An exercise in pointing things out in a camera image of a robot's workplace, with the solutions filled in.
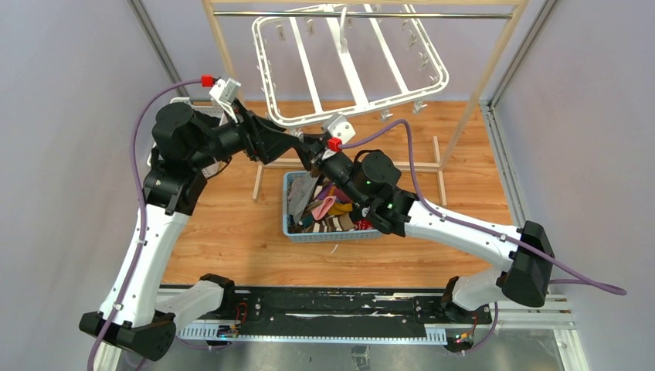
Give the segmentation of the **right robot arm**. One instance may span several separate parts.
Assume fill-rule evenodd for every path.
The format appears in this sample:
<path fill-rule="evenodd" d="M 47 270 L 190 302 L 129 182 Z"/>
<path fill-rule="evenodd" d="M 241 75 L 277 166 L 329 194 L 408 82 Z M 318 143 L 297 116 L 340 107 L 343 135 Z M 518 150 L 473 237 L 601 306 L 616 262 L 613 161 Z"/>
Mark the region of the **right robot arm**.
<path fill-rule="evenodd" d="M 329 157 L 315 152 L 307 164 L 343 191 L 379 232 L 447 244 L 491 264 L 479 274 L 449 280 L 441 301 L 448 320 L 461 322 L 474 309 L 500 300 L 544 305 L 554 253 L 541 224 L 492 224 L 422 201 L 397 186 L 401 172 L 379 150 L 357 162 L 342 152 Z"/>

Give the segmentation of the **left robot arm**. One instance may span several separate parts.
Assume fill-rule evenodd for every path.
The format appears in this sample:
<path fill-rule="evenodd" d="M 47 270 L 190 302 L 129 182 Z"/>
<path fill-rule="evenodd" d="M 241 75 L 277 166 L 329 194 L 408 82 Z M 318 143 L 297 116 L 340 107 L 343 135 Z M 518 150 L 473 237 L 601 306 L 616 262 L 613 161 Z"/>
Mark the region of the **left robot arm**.
<path fill-rule="evenodd" d="M 201 316 L 231 317 L 237 308 L 234 282 L 206 274 L 166 301 L 158 289 L 174 245 L 186 227 L 209 176 L 207 168 L 229 163 L 240 152 L 263 164 L 294 150 L 306 166 L 335 154 L 350 136 L 341 115 L 320 134 L 290 134 L 248 111 L 239 101 L 212 116 L 183 100 L 156 114 L 150 168 L 137 176 L 137 222 L 131 245 L 100 308 L 80 319 L 80 330 L 149 361 L 161 359 L 176 332 Z"/>

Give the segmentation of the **pink patterned sock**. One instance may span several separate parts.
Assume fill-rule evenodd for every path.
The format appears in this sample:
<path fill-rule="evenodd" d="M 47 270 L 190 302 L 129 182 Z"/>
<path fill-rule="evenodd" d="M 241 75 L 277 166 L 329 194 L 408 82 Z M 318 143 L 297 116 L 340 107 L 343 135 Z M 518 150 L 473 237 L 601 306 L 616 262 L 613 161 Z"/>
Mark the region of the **pink patterned sock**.
<path fill-rule="evenodd" d="M 321 201 L 321 204 L 318 205 L 311 211 L 311 214 L 314 220 L 321 220 L 328 214 L 329 210 L 335 203 L 335 198 L 326 197 Z"/>

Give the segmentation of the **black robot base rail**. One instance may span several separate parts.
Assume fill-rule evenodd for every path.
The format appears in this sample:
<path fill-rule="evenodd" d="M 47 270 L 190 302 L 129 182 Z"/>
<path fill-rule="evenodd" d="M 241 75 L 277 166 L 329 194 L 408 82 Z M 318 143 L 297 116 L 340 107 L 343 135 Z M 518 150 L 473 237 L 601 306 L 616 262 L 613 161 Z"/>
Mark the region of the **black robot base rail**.
<path fill-rule="evenodd" d="M 240 286 L 226 315 L 208 313 L 177 331 L 180 339 L 352 345 L 441 345 L 459 352 L 490 329 L 573 330 L 568 302 L 549 295 L 541 308 L 512 301 L 484 305 L 457 321 L 437 311 L 439 288 Z"/>

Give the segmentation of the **white plastic clip hanger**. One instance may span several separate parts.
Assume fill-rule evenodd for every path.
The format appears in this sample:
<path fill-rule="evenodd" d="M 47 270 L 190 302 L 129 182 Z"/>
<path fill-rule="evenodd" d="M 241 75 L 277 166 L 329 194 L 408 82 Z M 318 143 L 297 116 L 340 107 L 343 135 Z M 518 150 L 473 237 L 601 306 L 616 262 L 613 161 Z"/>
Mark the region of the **white plastic clip hanger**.
<path fill-rule="evenodd" d="M 319 4 L 300 9 L 292 9 L 285 12 L 266 12 L 264 15 L 256 18 L 253 22 L 252 33 L 259 58 L 258 67 L 261 74 L 263 92 L 266 98 L 267 113 L 269 119 L 278 126 L 286 129 L 297 129 L 311 124 L 322 123 L 334 114 L 353 117 L 377 111 L 381 112 L 382 118 L 386 120 L 391 117 L 391 114 L 389 113 L 391 107 L 406 104 L 410 101 L 414 103 L 414 111 L 419 113 L 425 107 L 425 98 L 437 94 L 447 87 L 450 82 L 450 74 L 421 22 L 422 19 L 428 19 L 433 16 L 436 18 L 443 18 L 445 16 L 444 14 L 418 13 L 414 6 L 409 4 L 404 4 L 402 6 L 403 10 L 400 13 L 382 13 L 378 10 L 377 6 L 371 4 L 364 4 L 363 7 L 365 9 L 363 12 L 350 12 L 348 11 L 348 6 L 346 4 Z M 323 108 L 315 81 L 317 71 L 311 66 L 307 56 L 306 44 L 301 40 L 298 25 L 299 20 L 305 19 L 307 22 L 310 22 L 319 18 L 323 18 L 327 23 L 327 28 L 333 39 L 334 50 L 337 53 L 338 65 L 343 69 L 348 88 L 353 95 L 354 103 L 345 108 L 329 111 Z M 348 46 L 348 39 L 346 36 L 347 24 L 350 19 L 354 18 L 369 20 L 375 36 L 375 45 L 381 48 L 383 55 L 382 60 L 387 63 L 392 75 L 392 81 L 395 82 L 399 88 L 397 94 L 383 97 L 378 100 L 368 99 L 361 82 L 361 77 L 356 69 L 355 62 L 351 57 L 351 50 Z M 382 29 L 379 25 L 379 19 L 382 18 L 402 19 L 404 27 L 411 25 L 409 30 L 409 46 L 413 47 L 415 44 L 419 44 L 423 48 L 423 51 L 420 53 L 421 64 L 419 68 L 424 70 L 430 66 L 436 72 L 436 74 L 431 77 L 431 82 L 427 87 L 417 89 L 408 88 L 405 78 L 395 61 L 395 57 L 392 55 L 392 51 L 389 48 L 386 38 L 383 36 Z M 314 108 L 314 113 L 312 114 L 305 114 L 297 117 L 285 117 L 280 113 L 278 107 L 276 96 L 277 85 L 273 81 L 272 67 L 270 66 L 270 61 L 268 59 L 266 41 L 263 36 L 262 28 L 269 24 L 281 27 L 286 23 L 290 26 L 300 57 L 303 76 L 306 79 L 311 103 Z"/>

